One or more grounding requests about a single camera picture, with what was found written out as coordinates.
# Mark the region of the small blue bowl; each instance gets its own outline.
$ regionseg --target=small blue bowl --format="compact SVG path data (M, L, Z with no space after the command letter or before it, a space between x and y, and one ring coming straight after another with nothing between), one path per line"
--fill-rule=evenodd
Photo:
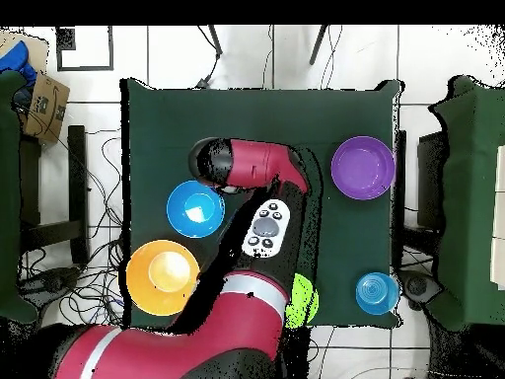
M358 280L356 301L363 311L383 315L391 311L399 300L399 286L383 273L368 273Z
M225 216L225 201L212 188L197 181L178 185L167 202L167 217L185 237L203 238L216 231Z

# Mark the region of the black chair leg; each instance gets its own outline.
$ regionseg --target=black chair leg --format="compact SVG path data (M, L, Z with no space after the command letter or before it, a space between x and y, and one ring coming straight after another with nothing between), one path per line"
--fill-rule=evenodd
M328 25L321 25L321 27L320 27L320 32L318 33L316 43L314 44L314 49L312 50L311 60L309 61L309 63L311 65L314 65L314 63L316 62L316 58L318 57L318 52L320 51L321 42L323 42L323 37L325 36L325 32L326 32L327 27L328 27Z
M207 25L209 27L210 35L212 36L212 40L214 41L214 46L216 47L216 53L218 56L223 54L223 49L221 49L221 43L219 43L219 39L217 38L216 29L214 25Z

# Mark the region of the bowl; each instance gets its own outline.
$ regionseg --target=bowl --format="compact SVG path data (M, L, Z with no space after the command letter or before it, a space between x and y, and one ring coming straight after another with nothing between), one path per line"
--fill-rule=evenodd
M224 216L224 199L213 188L197 181L178 185L167 202L170 224L189 238L209 236L219 228Z
M398 300L397 282L384 273L367 273L356 284L356 302L368 314L386 314L396 306Z
M373 199L389 189L395 159L384 142L355 136L342 143L331 159L331 178L338 189L358 200Z
M142 311L169 316L182 311L198 274L198 262L185 246L157 240L133 253L126 266L126 286Z

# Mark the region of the purple bowl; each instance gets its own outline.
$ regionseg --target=purple bowl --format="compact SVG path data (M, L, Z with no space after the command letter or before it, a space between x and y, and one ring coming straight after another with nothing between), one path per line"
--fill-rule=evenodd
M353 199L367 200L383 194L395 177L391 150L371 136L355 136L341 144L331 160L331 178Z

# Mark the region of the lime green object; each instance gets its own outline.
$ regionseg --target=lime green object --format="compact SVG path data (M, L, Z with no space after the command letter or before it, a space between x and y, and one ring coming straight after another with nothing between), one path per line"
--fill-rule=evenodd
M286 327L288 329L298 329L303 326L305 316L307 315L307 309L309 308L309 304L311 302L312 293L312 283L305 276L295 273L291 303L286 306ZM307 323L310 323L310 321L314 318L318 312L319 306L320 296L316 290Z

